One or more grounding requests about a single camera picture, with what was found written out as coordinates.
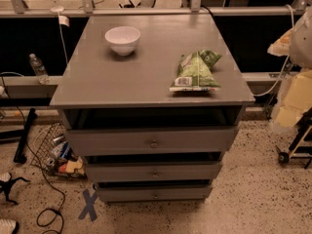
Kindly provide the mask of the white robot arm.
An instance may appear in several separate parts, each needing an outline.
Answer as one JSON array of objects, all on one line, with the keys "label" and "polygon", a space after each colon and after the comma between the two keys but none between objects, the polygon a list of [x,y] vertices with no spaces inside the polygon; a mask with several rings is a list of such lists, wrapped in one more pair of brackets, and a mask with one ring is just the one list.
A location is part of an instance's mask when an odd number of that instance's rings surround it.
[{"label": "white robot arm", "polygon": [[278,102],[271,113],[273,126],[292,128],[312,107],[312,7],[292,28],[271,44],[267,52],[273,56],[287,56],[292,71],[281,82]]}]

